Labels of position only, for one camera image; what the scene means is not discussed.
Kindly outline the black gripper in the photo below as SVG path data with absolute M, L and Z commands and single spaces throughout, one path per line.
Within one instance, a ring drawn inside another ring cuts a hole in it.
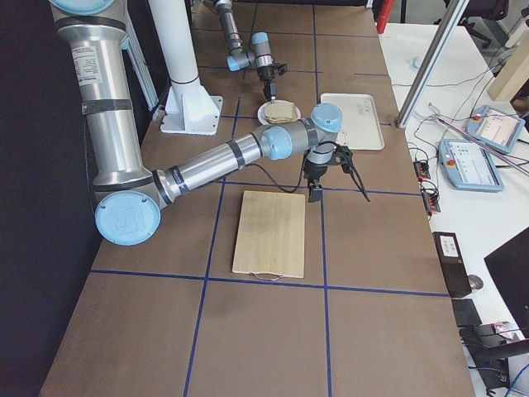
M 307 179 L 309 203 L 316 203 L 322 200 L 322 185 L 319 179 L 326 173 L 332 157 L 332 149 L 328 151 L 308 151 L 306 153 L 303 177 Z
M 258 68 L 260 80 L 264 83 L 263 93 L 267 100 L 274 102 L 277 98 L 277 84 L 272 82 L 276 75 L 275 65 L 265 65 Z

